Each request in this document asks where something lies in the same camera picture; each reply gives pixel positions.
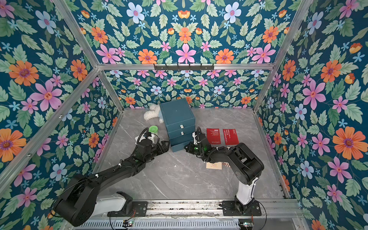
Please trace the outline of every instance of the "green lid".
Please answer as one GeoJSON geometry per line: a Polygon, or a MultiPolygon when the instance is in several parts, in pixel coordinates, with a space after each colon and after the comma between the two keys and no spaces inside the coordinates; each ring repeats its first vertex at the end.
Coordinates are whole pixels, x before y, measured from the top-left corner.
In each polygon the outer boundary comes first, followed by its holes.
{"type": "Polygon", "coordinates": [[[148,131],[149,131],[149,132],[154,133],[154,134],[157,134],[158,130],[159,130],[159,128],[158,128],[157,126],[155,126],[155,125],[152,125],[152,126],[148,129],[148,131]]]}

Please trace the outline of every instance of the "orange flower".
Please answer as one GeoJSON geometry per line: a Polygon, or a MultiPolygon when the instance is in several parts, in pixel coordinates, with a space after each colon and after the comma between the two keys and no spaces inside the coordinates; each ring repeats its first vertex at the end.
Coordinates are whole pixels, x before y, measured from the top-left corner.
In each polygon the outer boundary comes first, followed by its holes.
{"type": "Polygon", "coordinates": [[[289,60],[284,65],[284,70],[282,71],[283,79],[285,81],[290,81],[291,78],[294,76],[294,71],[296,70],[295,62],[294,60],[289,60]]]}
{"type": "Polygon", "coordinates": [[[265,34],[262,36],[264,43],[271,43],[279,35],[279,29],[277,27],[271,26],[270,29],[266,29],[265,34]]]}
{"type": "Polygon", "coordinates": [[[157,57],[154,55],[153,51],[148,51],[148,49],[143,49],[143,51],[139,51],[139,61],[142,62],[142,64],[156,64],[157,57]]]}
{"type": "Polygon", "coordinates": [[[345,82],[348,84],[353,84],[355,81],[355,76],[354,73],[349,73],[348,75],[346,75],[345,77],[345,82]]]}
{"type": "Polygon", "coordinates": [[[98,137],[97,133],[92,133],[91,137],[89,138],[89,143],[88,145],[91,148],[96,147],[96,145],[98,144],[98,141],[100,140],[100,138],[98,137]]]}
{"type": "Polygon", "coordinates": [[[198,34],[198,35],[200,35],[200,34],[202,34],[202,33],[203,33],[203,31],[202,31],[202,29],[201,29],[201,28],[198,28],[198,27],[197,27],[197,28],[195,29],[195,33],[196,33],[196,34],[198,34]]]}
{"type": "Polygon", "coordinates": [[[126,97],[125,100],[127,101],[128,104],[130,105],[134,105],[135,104],[135,99],[132,97],[126,97]]]}
{"type": "Polygon", "coordinates": [[[312,221],[312,229],[313,230],[326,230],[325,227],[321,225],[321,222],[319,222],[319,220],[312,221]]]}
{"type": "Polygon", "coordinates": [[[113,127],[115,126],[116,121],[117,121],[117,117],[115,117],[115,118],[113,119],[113,127]]]}
{"type": "Polygon", "coordinates": [[[13,160],[13,155],[18,155],[21,147],[25,146],[26,139],[21,138],[22,136],[23,133],[18,130],[11,133],[9,128],[0,129],[0,158],[3,157],[3,162],[13,160]]]}
{"type": "Polygon", "coordinates": [[[242,104],[248,104],[249,102],[251,102],[252,98],[251,97],[244,97],[241,99],[241,103],[242,104]]]}
{"type": "Polygon", "coordinates": [[[281,144],[282,137],[281,137],[281,135],[277,132],[277,133],[275,133],[275,135],[273,136],[273,140],[275,141],[275,144],[280,145],[280,144],[281,144]]]}
{"type": "Polygon", "coordinates": [[[193,102],[193,99],[191,97],[185,97],[185,99],[187,100],[188,104],[192,103],[193,102]]]}
{"type": "Polygon", "coordinates": [[[171,27],[170,29],[168,29],[168,30],[167,30],[167,33],[168,33],[168,34],[170,34],[170,35],[173,35],[173,34],[174,34],[174,32],[175,32],[175,31],[174,31],[174,28],[172,28],[172,27],[171,27]]]}
{"type": "Polygon", "coordinates": [[[289,183],[289,180],[286,179],[286,176],[285,175],[282,175],[282,178],[284,179],[284,182],[285,182],[285,185],[286,185],[286,189],[290,192],[290,183],[289,183]]]}
{"type": "Polygon", "coordinates": [[[180,40],[184,43],[188,43],[192,38],[190,37],[192,32],[187,27],[183,27],[179,32],[180,40]]]}
{"type": "Polygon", "coordinates": [[[82,63],[79,59],[73,60],[71,62],[73,65],[70,66],[70,70],[73,71],[73,76],[78,78],[79,81],[83,81],[83,79],[87,75],[86,65],[82,63]]]}
{"type": "Polygon", "coordinates": [[[216,55],[217,64],[230,64],[234,60],[233,51],[229,49],[220,50],[219,54],[216,55]]]}
{"type": "Polygon", "coordinates": [[[333,82],[336,77],[340,75],[340,69],[342,68],[341,64],[338,64],[339,61],[334,60],[333,62],[327,62],[326,66],[322,68],[321,78],[324,82],[333,82]]]}
{"type": "Polygon", "coordinates": [[[94,39],[101,44],[107,43],[107,40],[109,39],[106,32],[101,30],[99,27],[92,28],[91,34],[94,36],[94,39]]]}
{"type": "Polygon", "coordinates": [[[85,18],[89,18],[89,13],[85,10],[82,10],[81,11],[82,15],[85,17],[85,18]]]}
{"type": "Polygon", "coordinates": [[[30,86],[39,77],[36,74],[38,72],[36,67],[32,66],[28,61],[25,63],[23,61],[17,61],[17,65],[10,65],[9,69],[11,70],[9,72],[10,77],[15,78],[14,81],[20,85],[24,83],[25,86],[30,86]]]}
{"type": "Polygon", "coordinates": [[[283,16],[285,16],[287,10],[282,10],[279,12],[279,17],[282,18],[283,16]]]}
{"type": "Polygon", "coordinates": [[[336,131],[337,136],[333,136],[332,142],[335,143],[337,153],[343,153],[343,157],[351,160],[351,155],[358,160],[363,158],[363,152],[368,151],[368,144],[362,142],[365,140],[365,135],[361,131],[356,133],[353,127],[347,126],[345,131],[340,128],[336,131]]]}
{"type": "Polygon", "coordinates": [[[350,46],[349,52],[356,53],[358,52],[363,46],[360,43],[354,43],[350,46]]]}

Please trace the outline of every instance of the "blue drawer box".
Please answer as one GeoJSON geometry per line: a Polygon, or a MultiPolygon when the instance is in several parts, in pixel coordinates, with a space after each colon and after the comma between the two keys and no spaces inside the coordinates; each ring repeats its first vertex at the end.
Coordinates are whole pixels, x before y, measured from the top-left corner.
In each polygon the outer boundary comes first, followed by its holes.
{"type": "Polygon", "coordinates": [[[160,104],[160,107],[172,151],[184,149],[184,146],[192,141],[192,133],[195,131],[195,117],[187,100],[165,102],[160,104]]]}

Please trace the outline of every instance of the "drawer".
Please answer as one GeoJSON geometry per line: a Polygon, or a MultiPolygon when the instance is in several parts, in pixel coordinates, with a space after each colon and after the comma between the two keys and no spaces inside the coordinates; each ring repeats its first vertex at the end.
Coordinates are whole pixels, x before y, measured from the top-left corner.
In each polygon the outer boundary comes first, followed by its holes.
{"type": "Polygon", "coordinates": [[[170,139],[170,143],[171,143],[171,146],[174,146],[174,145],[178,145],[178,144],[181,144],[187,141],[193,141],[193,140],[194,138],[192,136],[192,133],[189,133],[189,134],[185,134],[185,135],[170,139]]]}
{"type": "Polygon", "coordinates": [[[184,146],[189,144],[189,142],[191,142],[191,141],[187,141],[187,142],[184,142],[184,143],[181,143],[181,144],[171,146],[171,151],[177,152],[177,151],[180,151],[180,150],[184,150],[184,146]]]}
{"type": "Polygon", "coordinates": [[[168,132],[167,134],[169,135],[169,138],[172,139],[178,136],[183,136],[185,134],[193,133],[194,131],[195,131],[195,125],[192,125],[189,127],[181,128],[179,130],[168,132]]]}

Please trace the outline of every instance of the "card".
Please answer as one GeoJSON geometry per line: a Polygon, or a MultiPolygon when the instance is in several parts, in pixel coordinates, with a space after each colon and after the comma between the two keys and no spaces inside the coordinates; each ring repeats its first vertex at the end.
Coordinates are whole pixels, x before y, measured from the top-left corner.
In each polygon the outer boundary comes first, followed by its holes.
{"type": "Polygon", "coordinates": [[[220,137],[220,129],[218,128],[208,128],[207,129],[207,140],[211,145],[220,145],[221,137],[220,137]]]}
{"type": "Polygon", "coordinates": [[[228,130],[223,129],[224,137],[225,137],[225,144],[226,145],[237,145],[239,144],[238,135],[236,134],[236,130],[228,130]]]}

